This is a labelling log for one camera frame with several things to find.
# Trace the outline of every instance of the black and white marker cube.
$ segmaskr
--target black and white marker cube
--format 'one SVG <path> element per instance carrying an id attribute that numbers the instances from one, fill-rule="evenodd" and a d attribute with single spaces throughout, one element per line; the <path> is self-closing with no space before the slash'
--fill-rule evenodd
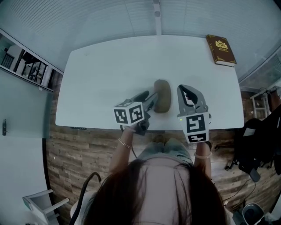
<path id="1" fill-rule="evenodd" d="M 113 107 L 115 120 L 120 125 L 131 126 L 144 120 L 141 102 L 122 102 Z"/>
<path id="2" fill-rule="evenodd" d="M 187 142 L 198 143 L 209 140 L 209 113 L 196 113 L 188 116 L 178 116 Z"/>

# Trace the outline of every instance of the white table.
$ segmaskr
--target white table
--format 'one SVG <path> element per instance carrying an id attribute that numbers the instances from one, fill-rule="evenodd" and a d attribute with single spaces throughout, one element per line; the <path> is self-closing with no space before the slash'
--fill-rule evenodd
<path id="1" fill-rule="evenodd" d="M 150 130 L 181 130 L 177 87 L 201 91 L 212 115 L 210 129 L 244 125 L 235 69 L 213 62 L 206 39 L 187 36 L 142 36 L 113 40 L 73 51 L 58 99 L 56 124 L 119 129 L 112 107 L 152 89 L 157 79 L 172 89 L 168 113 L 151 111 Z"/>

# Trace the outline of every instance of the gold emblem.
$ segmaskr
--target gold emblem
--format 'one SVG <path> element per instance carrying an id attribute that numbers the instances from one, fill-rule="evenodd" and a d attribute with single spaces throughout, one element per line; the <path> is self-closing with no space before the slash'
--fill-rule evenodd
<path id="1" fill-rule="evenodd" d="M 225 61 L 223 58 L 220 58 L 220 57 L 217 57 L 218 58 L 218 60 L 220 60 L 220 61 Z"/>
<path id="2" fill-rule="evenodd" d="M 228 49 L 227 45 L 225 43 L 223 43 L 221 40 L 216 41 L 216 46 L 220 47 L 220 48 Z"/>

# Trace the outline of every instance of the white wall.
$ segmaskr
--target white wall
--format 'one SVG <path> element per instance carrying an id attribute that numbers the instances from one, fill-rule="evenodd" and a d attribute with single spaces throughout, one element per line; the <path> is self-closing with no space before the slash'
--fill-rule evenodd
<path id="1" fill-rule="evenodd" d="M 12 62 L 12 65 L 11 65 L 11 67 L 10 67 L 10 70 L 14 70 L 14 66 L 15 66 L 16 63 L 17 63 L 17 60 L 18 60 L 18 57 L 19 57 L 21 51 L 22 51 L 22 48 L 19 47 L 19 46 L 16 45 L 16 44 L 14 44 L 14 45 L 12 45 L 11 47 L 9 47 L 7 53 L 10 54 L 11 56 L 14 56 L 14 60 L 13 60 L 13 62 Z"/>
<path id="2" fill-rule="evenodd" d="M 47 189 L 42 139 L 0 136 L 0 224 L 33 222 L 22 197 Z"/>
<path id="3" fill-rule="evenodd" d="M 53 93 L 20 78 L 0 66 L 0 123 L 10 137 L 48 138 Z"/>
<path id="4" fill-rule="evenodd" d="M 271 213 L 274 217 L 276 217 L 276 219 L 280 219 L 281 218 L 281 196 L 279 196 L 279 199 Z"/>

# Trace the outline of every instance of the white chair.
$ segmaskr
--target white chair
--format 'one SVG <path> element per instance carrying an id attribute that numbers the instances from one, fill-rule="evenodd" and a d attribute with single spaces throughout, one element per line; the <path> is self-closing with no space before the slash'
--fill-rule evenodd
<path id="1" fill-rule="evenodd" d="M 50 189 L 50 190 L 39 192 L 34 195 L 25 196 L 22 198 L 23 202 L 30 209 L 30 211 L 45 224 L 50 224 L 52 220 L 58 217 L 59 214 L 55 214 L 54 210 L 66 204 L 69 201 L 69 199 L 66 198 L 61 202 L 52 206 L 49 198 L 49 194 L 52 192 L 53 190 Z"/>

